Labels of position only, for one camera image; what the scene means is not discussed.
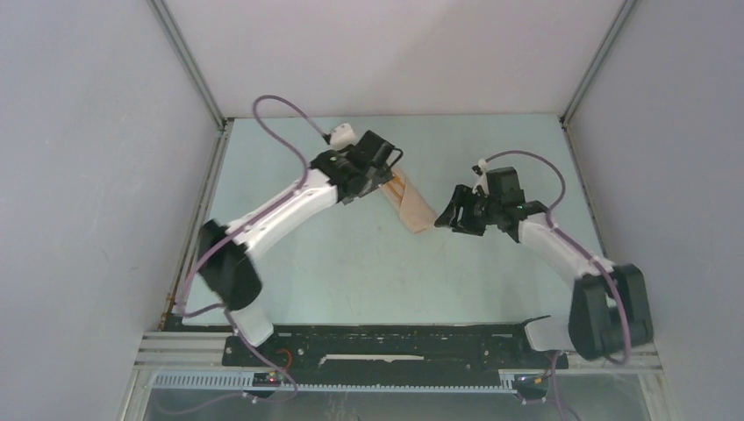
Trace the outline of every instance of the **gray wall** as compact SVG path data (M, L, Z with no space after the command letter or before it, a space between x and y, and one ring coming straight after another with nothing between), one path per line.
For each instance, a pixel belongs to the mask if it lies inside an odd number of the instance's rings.
M216 128L147 2L0 2L0 412L113 419Z
M744 2L640 2L570 129L682 419L741 419Z
M621 4L168 1L231 117L252 117L250 99L266 92L281 92L311 116L555 113ZM295 117L271 103L261 114Z

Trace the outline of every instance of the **white cable clip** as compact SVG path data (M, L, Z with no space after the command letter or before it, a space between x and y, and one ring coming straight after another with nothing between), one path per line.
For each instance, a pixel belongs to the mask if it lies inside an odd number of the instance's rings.
M247 214L244 218L242 218L240 220L239 226L245 224L248 221L250 221L251 218L253 218L253 217L254 217L254 213L253 212ZM251 231L251 229L253 229L254 226L255 226L255 224L248 224L248 225L246 225L245 227L243 227L243 233L246 233L246 232Z
M304 182L304 184L300 184L299 180L296 180L292 184L290 184L290 189L292 189L292 195L293 196L300 196L304 193L304 190L307 189L308 183L307 181Z
M599 266L602 263L599 261L599 256L596 254L591 255L591 259L587 260L587 263L589 263L590 266Z
M545 224L550 232L555 233L558 229L558 223L553 219L553 214L550 212L545 213Z
M486 162L485 159L478 160L477 168L480 170L480 174L476 172L476 185L473 186L473 193L478 192L478 186L481 186L483 189L483 193L489 194L488 191L488 181L486 180L486 172L488 171L488 162Z

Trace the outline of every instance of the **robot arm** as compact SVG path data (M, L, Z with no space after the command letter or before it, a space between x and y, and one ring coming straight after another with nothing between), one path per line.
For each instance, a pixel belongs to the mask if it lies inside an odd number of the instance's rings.
M526 336L536 351L576 350L587 360L623 349L618 309L607 303L609 289L595 262L610 274L626 309L632 346L650 342L654 331L643 274L633 265L618 266L593 256L587 260L547 221L547 207L525 200L514 168L485 172L474 188L458 185L435 226L483 236L496 225L515 242L536 252L573 290L568 316L539 318L526 323Z
M393 151L400 150L374 132L366 132L357 142L351 128L341 125L327 141L331 149L311 161L308 176L299 189L295 183L259 209L226 225L211 220L199 233L199 257L225 237L233 236L207 260L199 274L253 346L260 345L274 331L265 311L255 301L262 284L253 261L311 216L336 203L348 204L366 196L393 177L390 168L397 158L391 164L387 161ZM288 200L277 205L278 198L292 191ZM247 225L254 215L264 212L267 213L262 218Z

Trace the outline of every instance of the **white plastic part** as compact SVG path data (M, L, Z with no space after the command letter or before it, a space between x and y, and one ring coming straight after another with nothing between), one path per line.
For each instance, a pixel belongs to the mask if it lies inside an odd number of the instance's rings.
M230 311L230 317L252 346L259 346L274 333L274 325L268 321L259 300L240 310Z
M231 221L227 225L227 231L232 232L253 215L273 203L278 197L284 196L292 189L294 189L294 184L259 209ZM325 174L317 169L312 169L308 174L305 185L289 201L254 225L246 227L245 231L236 236L233 241L237 244L245 244L247 254L254 260L258 260L269 248L276 244L276 241L297 228L309 217L333 206L336 202L338 202L336 187L328 183L328 177Z
M488 171L488 162L486 160L479 160L478 161L478 167L481 169L481 174L476 174L476 185L473 186L473 193L478 192L478 186L481 186L483 188L483 192L485 194L489 194L488 191L488 181L486 180L486 172Z
M333 129L329 142L331 149L339 151L349 145L356 145L356 134L349 123L344 123Z
M343 361L423 361L423 355L389 355L389 354L366 354L366 353L329 353L325 357L320 359L318 367L326 363L326 361L343 360Z
M525 333L530 347L535 351L574 350L574 344L569 336L569 316L535 320L525 326Z
M547 226L544 213L530 215L519 223L519 242L539 254L571 289L574 288L574 281L585 274L599 275L591 260L586 260ZM595 256L594 260L607 272L612 271L614 263L611 260L599 256Z

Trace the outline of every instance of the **beige cloth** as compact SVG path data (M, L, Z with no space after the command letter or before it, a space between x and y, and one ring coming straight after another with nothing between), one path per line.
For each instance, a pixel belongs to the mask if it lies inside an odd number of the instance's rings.
M424 197L413 187L411 180L398 168L393 168L393 179L381 187L400 221L414 234L434 226L437 215Z

